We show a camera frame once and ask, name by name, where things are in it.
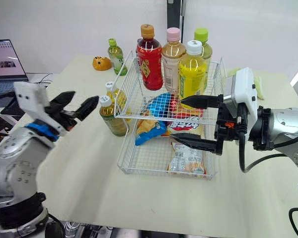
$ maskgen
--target wire basket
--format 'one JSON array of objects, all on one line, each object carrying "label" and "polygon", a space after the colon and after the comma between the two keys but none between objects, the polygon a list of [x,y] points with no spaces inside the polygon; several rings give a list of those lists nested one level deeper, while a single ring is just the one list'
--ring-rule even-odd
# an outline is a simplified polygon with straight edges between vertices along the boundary
[{"label": "wire basket", "polygon": [[[119,156],[118,167],[126,174],[154,175],[154,176],[178,176],[194,177],[210,180],[217,173],[217,156],[210,152],[203,151],[203,165],[205,174],[191,172],[169,171],[168,166],[175,152],[171,146],[171,137],[155,137],[146,141],[143,145],[136,146],[136,133],[139,120],[135,120],[132,132],[126,135]],[[206,125],[204,133],[206,138],[213,136],[214,126]]]},{"label": "wire basket", "polygon": [[[210,124],[214,125],[217,119],[217,109],[208,108],[206,110],[201,110],[200,114],[195,114],[194,117],[186,118],[175,118],[174,108],[171,108],[171,104],[161,106],[164,107],[164,112],[159,115],[151,115],[146,113],[148,106],[151,102],[157,98],[159,95],[166,93],[167,90],[163,85],[161,89],[157,91],[148,90],[143,84],[143,77],[139,67],[138,58],[133,57],[133,53],[130,52],[124,63],[129,61],[128,72],[123,79],[122,86],[120,88],[117,98],[115,100],[115,117],[125,118],[125,119],[157,119],[164,121],[180,121],[180,122],[195,122],[200,124]],[[223,60],[220,63],[211,62],[209,73],[208,73],[208,84],[204,91],[204,95],[217,96],[223,93],[222,82],[225,78],[225,70]],[[117,84],[120,77],[117,76],[114,85]],[[178,96],[172,95],[173,102],[179,104]],[[177,114],[181,115],[191,115],[192,110],[185,109],[183,107],[177,108]]]}]

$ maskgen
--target red tea bottle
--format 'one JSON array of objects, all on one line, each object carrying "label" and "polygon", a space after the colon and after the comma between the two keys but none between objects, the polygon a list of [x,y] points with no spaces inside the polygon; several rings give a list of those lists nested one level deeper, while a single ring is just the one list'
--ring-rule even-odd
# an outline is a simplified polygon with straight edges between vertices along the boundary
[{"label": "red tea bottle", "polygon": [[158,90],[163,85],[161,74],[161,45],[154,39],[152,25],[141,25],[142,39],[138,42],[137,52],[144,85],[149,90]]}]

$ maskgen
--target green bottle cap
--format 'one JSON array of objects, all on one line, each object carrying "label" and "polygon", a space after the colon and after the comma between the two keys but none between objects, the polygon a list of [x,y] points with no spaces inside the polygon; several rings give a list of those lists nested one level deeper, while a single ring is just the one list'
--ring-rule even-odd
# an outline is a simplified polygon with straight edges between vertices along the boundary
[{"label": "green bottle cap", "polygon": [[108,43],[109,43],[110,46],[116,46],[117,45],[116,40],[114,38],[110,38],[108,40]]},{"label": "green bottle cap", "polygon": [[208,40],[209,31],[207,28],[198,28],[194,32],[194,40],[206,42]]}]

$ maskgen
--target laptop keyboard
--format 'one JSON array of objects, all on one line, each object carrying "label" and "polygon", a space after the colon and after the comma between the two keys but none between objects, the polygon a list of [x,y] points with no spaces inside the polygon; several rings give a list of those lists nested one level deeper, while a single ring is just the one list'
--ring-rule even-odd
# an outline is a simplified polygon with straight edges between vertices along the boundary
[{"label": "laptop keyboard", "polygon": [[13,82],[0,82],[0,94],[13,91]]}]

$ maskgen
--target pink bottle cap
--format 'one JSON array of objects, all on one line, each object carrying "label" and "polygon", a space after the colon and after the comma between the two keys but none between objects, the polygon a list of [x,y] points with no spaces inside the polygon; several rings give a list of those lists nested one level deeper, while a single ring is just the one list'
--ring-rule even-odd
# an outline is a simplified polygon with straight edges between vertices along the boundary
[{"label": "pink bottle cap", "polygon": [[167,41],[179,41],[180,40],[180,29],[176,27],[170,27],[167,29]]}]

